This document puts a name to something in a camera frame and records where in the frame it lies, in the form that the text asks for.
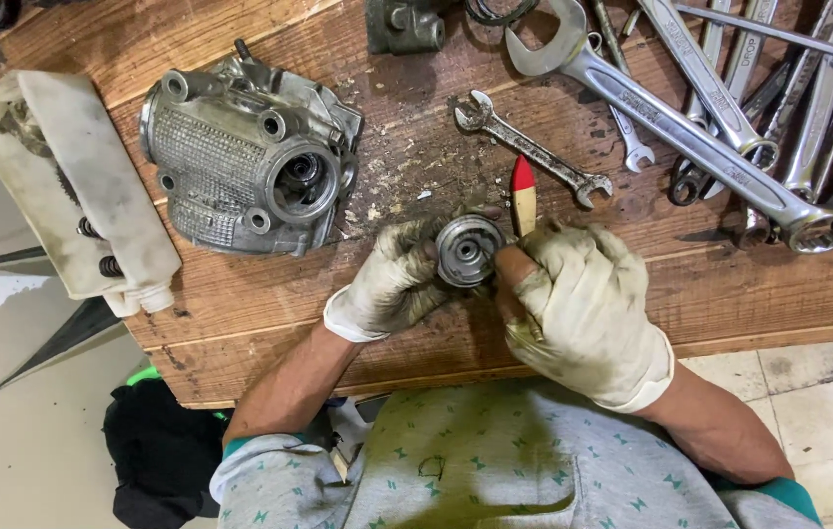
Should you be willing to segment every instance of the gloved hand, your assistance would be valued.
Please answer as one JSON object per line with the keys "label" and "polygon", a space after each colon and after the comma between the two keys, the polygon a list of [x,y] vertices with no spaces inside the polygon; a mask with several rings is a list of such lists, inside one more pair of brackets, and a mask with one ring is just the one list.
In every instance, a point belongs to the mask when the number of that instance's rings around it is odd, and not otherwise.
{"label": "gloved hand", "polygon": [[[496,301],[518,360],[622,413],[665,391],[674,351],[645,316],[645,262],[618,237],[553,224],[500,250],[495,267],[517,297]],[[527,314],[511,306],[518,300]]]}
{"label": "gloved hand", "polygon": [[325,304],[325,327],[351,342],[372,342],[409,329],[442,305],[454,288],[436,275],[436,236],[457,216],[478,213],[495,219],[501,215],[500,208],[482,205],[478,193],[474,197],[451,215],[381,230],[352,284]]}

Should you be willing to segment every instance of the left hand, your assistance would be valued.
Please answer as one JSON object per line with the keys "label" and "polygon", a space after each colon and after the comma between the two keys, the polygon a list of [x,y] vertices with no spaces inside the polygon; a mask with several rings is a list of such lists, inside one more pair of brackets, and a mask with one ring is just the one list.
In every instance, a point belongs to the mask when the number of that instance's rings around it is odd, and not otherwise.
{"label": "left hand", "polygon": [[352,284],[325,305],[325,327],[363,343],[409,329],[449,297],[450,287],[436,275],[439,258],[434,242],[453,218],[478,213],[495,219],[495,206],[465,204],[450,215],[387,226]]}

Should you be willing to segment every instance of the right hand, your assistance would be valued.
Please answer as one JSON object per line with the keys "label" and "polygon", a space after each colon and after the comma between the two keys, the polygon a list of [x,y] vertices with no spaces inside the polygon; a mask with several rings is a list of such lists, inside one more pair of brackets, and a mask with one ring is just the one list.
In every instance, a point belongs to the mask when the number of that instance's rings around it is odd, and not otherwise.
{"label": "right hand", "polygon": [[674,351],[645,316],[645,262],[618,237],[599,226],[552,224],[494,261],[501,285],[517,298],[499,293],[496,302],[518,360],[622,413],[665,391]]}

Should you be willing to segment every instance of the white floor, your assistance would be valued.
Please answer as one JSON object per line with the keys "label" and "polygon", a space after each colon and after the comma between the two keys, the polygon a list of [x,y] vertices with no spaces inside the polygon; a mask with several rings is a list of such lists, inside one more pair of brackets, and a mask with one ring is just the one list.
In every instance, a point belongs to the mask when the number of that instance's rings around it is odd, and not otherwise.
{"label": "white floor", "polygon": [[833,529],[833,343],[681,361],[747,402],[779,439],[795,478]]}

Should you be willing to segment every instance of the person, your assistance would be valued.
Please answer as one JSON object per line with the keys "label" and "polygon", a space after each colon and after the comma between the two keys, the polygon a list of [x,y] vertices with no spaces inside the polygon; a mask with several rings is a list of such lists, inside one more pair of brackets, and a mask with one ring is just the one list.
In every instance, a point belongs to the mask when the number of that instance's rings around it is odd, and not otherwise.
{"label": "person", "polygon": [[494,256],[505,339],[543,377],[395,392],[343,480],[298,432],[366,343],[446,301],[429,241],[449,218],[384,229],[243,395],[211,479],[219,527],[820,525],[759,417],[675,362],[643,260],[598,226],[552,222]]}

